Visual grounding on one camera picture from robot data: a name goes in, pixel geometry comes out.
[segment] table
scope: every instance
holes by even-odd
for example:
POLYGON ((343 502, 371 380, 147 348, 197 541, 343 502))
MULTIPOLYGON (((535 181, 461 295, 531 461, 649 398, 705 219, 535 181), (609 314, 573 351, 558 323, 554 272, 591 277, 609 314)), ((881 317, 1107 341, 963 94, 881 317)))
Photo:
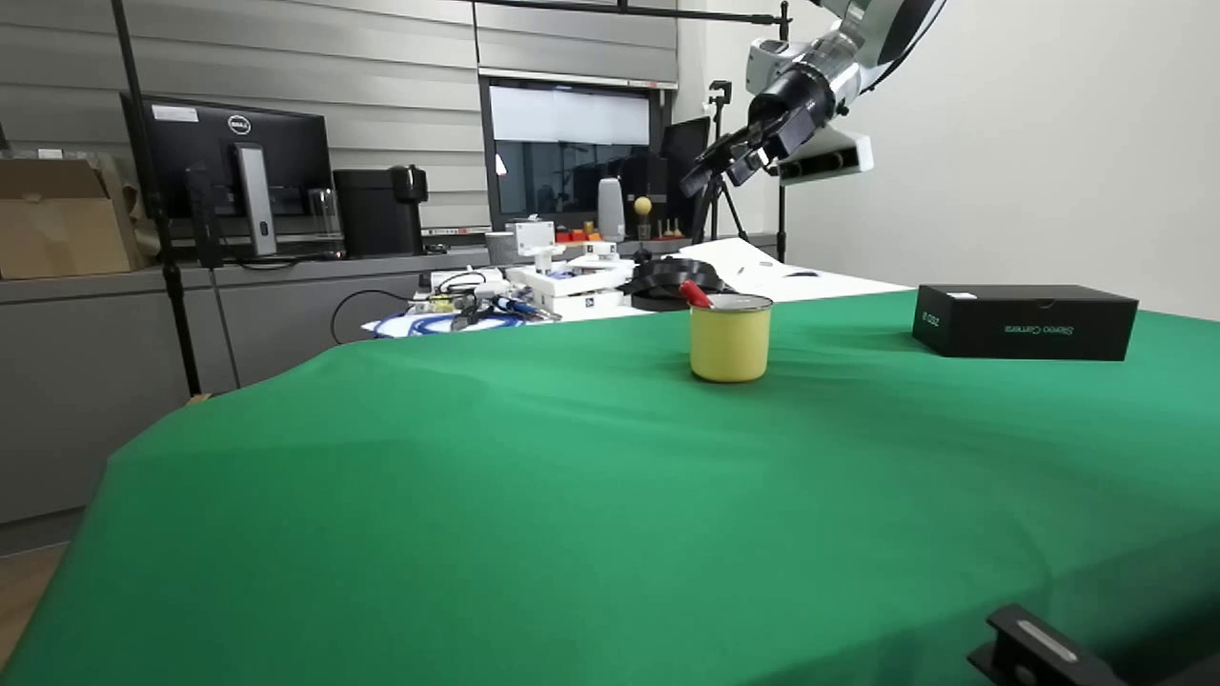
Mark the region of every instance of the table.
POLYGON ((975 682, 1027 602, 1135 677, 1220 640, 1220 323, 960 362, 913 295, 339 348, 107 470, 3 686, 975 682))

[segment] desk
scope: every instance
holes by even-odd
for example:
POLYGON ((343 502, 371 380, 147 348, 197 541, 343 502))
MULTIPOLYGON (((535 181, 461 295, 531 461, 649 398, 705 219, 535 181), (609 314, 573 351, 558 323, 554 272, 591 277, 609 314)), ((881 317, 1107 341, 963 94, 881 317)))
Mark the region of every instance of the desk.
POLYGON ((188 407, 109 461, 0 682, 952 686, 1004 602, 1125 676, 1216 640, 1220 327, 957 362, 913 314, 778 305, 738 389, 671 314, 355 342, 188 407))

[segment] black box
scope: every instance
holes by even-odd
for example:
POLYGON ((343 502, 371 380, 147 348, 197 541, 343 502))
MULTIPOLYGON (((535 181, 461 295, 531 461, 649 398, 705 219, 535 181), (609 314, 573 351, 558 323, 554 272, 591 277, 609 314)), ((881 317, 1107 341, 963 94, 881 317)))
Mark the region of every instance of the black box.
POLYGON ((957 360, 1125 360, 1135 308, 1082 286, 918 286, 916 341, 957 360))

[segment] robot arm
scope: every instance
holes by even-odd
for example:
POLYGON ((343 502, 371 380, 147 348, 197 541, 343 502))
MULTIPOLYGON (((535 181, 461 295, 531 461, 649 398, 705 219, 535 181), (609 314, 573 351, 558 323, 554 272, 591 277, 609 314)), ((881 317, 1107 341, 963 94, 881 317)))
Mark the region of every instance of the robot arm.
POLYGON ((803 145, 859 94, 897 74, 947 0, 817 0, 838 21, 818 42, 756 42, 747 62, 752 122, 705 150, 688 189, 696 193, 722 170, 738 186, 760 167, 802 167, 803 145))

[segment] cardboard box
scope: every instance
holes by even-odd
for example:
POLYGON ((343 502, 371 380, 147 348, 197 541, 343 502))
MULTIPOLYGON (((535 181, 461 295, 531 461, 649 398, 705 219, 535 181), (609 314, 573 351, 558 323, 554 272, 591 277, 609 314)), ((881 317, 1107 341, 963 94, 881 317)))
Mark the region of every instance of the cardboard box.
POLYGON ((117 183, 83 162, 0 162, 0 277, 141 268, 117 183))

